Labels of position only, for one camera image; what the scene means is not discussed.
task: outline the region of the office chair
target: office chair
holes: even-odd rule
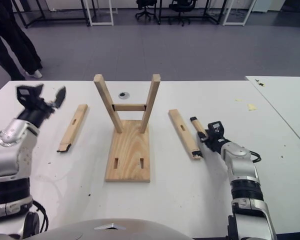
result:
[[[138,9],[142,10],[142,12],[139,12],[135,15],[135,18],[139,20],[139,18],[143,15],[145,17],[149,18],[149,21],[151,20],[151,16],[155,17],[156,16],[156,7],[157,7],[157,0],[137,0],[136,3],[138,4]],[[153,6],[154,5],[154,13],[148,12],[147,7],[148,6]]]
[[[188,20],[188,24],[190,24],[190,18],[186,16],[181,16],[181,13],[191,12],[193,9],[195,9],[196,2],[197,0],[172,0],[172,3],[169,4],[169,8],[179,14],[178,16],[169,17],[169,24],[171,25],[171,19],[178,20],[178,24],[181,22],[182,27],[185,25],[184,20]]]

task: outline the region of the mortise slot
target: mortise slot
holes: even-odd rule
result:
[[[144,159],[143,158],[140,158],[140,166],[141,166],[141,169],[144,169]]]
[[[114,166],[113,166],[114,169],[117,169],[117,168],[118,168],[118,162],[119,162],[119,158],[116,157],[116,158],[114,159]]]

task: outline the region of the wood grain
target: wood grain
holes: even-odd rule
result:
[[[142,123],[141,123],[141,127],[140,127],[140,133],[142,133],[142,134],[146,131],[146,128],[148,126],[150,114],[151,114],[152,108],[155,103],[155,99],[156,99],[156,95],[157,95],[158,88],[160,85],[160,81],[161,81],[160,74],[152,75],[150,90],[149,90],[148,97],[146,100],[146,109],[143,113]]]
[[[115,111],[145,111],[145,104],[114,104],[113,109]]]
[[[206,132],[205,128],[201,125],[200,121],[195,116],[191,117],[190,121],[192,122],[192,125],[197,132],[202,132],[208,137],[208,133]]]
[[[80,104],[74,115],[73,118],[68,126],[68,128],[65,131],[65,134],[60,142],[59,148],[57,152],[67,152],[72,145],[72,143],[75,140],[75,137],[77,135],[78,129],[81,125],[82,120],[85,117],[85,113],[88,109],[87,104]]]
[[[169,116],[172,120],[173,126],[178,133],[183,146],[188,152],[192,159],[200,159],[201,157],[196,153],[201,153],[200,149],[193,139],[187,125],[185,124],[183,118],[181,117],[177,109],[169,110]]]
[[[124,131],[113,132],[106,182],[150,182],[149,130],[140,133],[141,123],[123,120]]]
[[[105,83],[105,80],[101,74],[97,74],[94,76],[93,82],[98,89],[98,92],[101,96],[101,99],[105,105],[106,110],[108,111],[110,118],[114,124],[116,131],[120,134],[123,132],[123,125],[119,118],[118,113],[113,109],[112,105],[114,102],[110,96],[109,90]]]

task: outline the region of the black pants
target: black pants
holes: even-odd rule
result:
[[[11,80],[24,80],[25,77],[19,72],[16,64],[9,56],[1,37],[9,44],[21,66],[29,74],[33,74],[42,67],[41,59],[34,45],[16,22],[10,0],[0,2],[0,65],[11,76]]]

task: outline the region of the white table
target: white table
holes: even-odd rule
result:
[[[113,14],[118,14],[118,8],[116,7],[115,11],[113,11],[111,0],[108,0],[108,3],[109,3],[109,12],[106,12],[106,13],[110,14],[110,22],[94,22],[94,21],[92,21],[88,0],[84,0],[84,4],[85,4],[85,7],[87,9],[88,18],[89,18],[89,22],[90,22],[91,27],[92,26],[103,26],[103,25],[111,25],[111,26],[114,25],[114,15]],[[99,1],[98,0],[96,0],[96,5],[97,5],[97,11],[99,12],[100,8],[99,8]]]
[[[300,77],[247,76],[246,79],[255,86],[300,138]],[[265,86],[258,85],[256,79]]]
[[[249,7],[249,9],[248,9],[248,12],[246,13],[246,15],[245,15],[245,17],[244,17],[243,22],[227,22],[228,17],[229,17],[229,15],[230,15],[230,11],[231,11],[231,9],[232,9],[232,6],[233,6],[234,2],[235,2],[235,0],[229,1],[229,2],[227,3],[227,6],[225,7],[225,9],[227,9],[227,11],[226,11],[226,15],[225,15],[225,17],[224,17],[224,19],[223,19],[223,23],[222,23],[223,26],[226,26],[226,25],[236,25],[236,26],[237,26],[237,25],[241,25],[241,26],[245,26],[246,23],[247,23],[247,21],[248,21],[248,18],[249,18],[249,16],[250,16],[250,14],[251,14],[251,11],[252,11],[252,9],[254,8],[254,6],[255,6],[257,0],[252,0],[252,1],[251,1],[251,5],[250,5],[250,7]]]
[[[0,130],[23,109],[15,86],[24,83],[10,81],[0,90]],[[46,208],[51,229],[91,219],[134,218],[194,238],[224,237],[232,213],[226,166],[214,153],[205,160],[189,159],[168,117],[168,110],[177,108],[193,136],[190,117],[204,125],[221,120],[227,138],[261,154],[256,167],[276,232],[300,232],[300,140],[248,81],[161,83],[149,120],[150,183],[104,181],[114,126],[92,81],[43,83],[46,100],[61,86],[67,89],[61,109],[40,129],[30,178],[31,194]],[[150,83],[107,85],[115,103],[145,103]],[[120,92],[131,97],[119,99]],[[68,153],[57,153],[79,104],[89,106],[79,135]],[[257,110],[248,111],[247,104]],[[142,112],[120,116],[138,119]]]

